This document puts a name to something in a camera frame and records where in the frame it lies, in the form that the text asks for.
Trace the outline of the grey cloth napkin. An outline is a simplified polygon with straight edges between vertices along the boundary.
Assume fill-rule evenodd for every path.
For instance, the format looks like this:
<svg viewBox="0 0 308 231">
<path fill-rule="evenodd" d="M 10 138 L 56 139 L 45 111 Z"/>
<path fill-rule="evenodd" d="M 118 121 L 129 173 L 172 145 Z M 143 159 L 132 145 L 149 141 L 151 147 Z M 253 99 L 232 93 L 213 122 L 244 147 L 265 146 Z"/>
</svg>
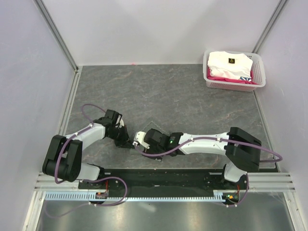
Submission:
<svg viewBox="0 0 308 231">
<path fill-rule="evenodd" d="M 146 122 L 141 127 L 141 131 L 143 131 L 143 132 L 147 132 L 150 129 L 155 129 L 155 130 L 158 130 L 159 132 L 161 132 L 163 134 L 169 135 L 169 132 L 167 130 L 163 129 L 163 127 L 160 124 L 158 124 L 158 123 L 156 123 L 155 121 L 152 121 L 152 120 Z"/>
</svg>

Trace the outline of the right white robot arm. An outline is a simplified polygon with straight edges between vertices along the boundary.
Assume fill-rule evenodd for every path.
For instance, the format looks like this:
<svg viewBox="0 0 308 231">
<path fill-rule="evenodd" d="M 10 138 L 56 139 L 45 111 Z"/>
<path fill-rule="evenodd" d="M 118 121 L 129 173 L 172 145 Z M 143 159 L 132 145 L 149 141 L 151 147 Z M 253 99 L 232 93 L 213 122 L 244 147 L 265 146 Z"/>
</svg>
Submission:
<svg viewBox="0 0 308 231">
<path fill-rule="evenodd" d="M 217 154 L 229 159 L 220 177 L 221 186 L 232 189 L 248 172 L 258 172 L 261 150 L 253 145 L 262 142 L 246 131 L 232 127 L 229 132 L 214 135 L 193 135 L 174 132 L 170 135 L 152 128 L 136 133 L 134 141 L 143 147 L 143 155 L 161 159 L 164 155 Z"/>
</svg>

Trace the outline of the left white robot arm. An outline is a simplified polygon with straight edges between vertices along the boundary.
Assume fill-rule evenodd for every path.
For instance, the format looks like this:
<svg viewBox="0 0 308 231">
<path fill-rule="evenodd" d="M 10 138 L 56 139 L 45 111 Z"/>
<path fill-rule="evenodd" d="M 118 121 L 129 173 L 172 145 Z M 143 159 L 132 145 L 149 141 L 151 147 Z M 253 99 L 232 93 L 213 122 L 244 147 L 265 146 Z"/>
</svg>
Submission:
<svg viewBox="0 0 308 231">
<path fill-rule="evenodd" d="M 56 183 L 89 180 L 95 189 L 105 185 L 105 176 L 96 165 L 83 164 L 82 153 L 95 142 L 109 138 L 117 148 L 132 149 L 127 126 L 122 114 L 108 109 L 105 115 L 90 122 L 85 128 L 72 134 L 52 137 L 42 166 L 45 175 L 55 178 Z"/>
</svg>

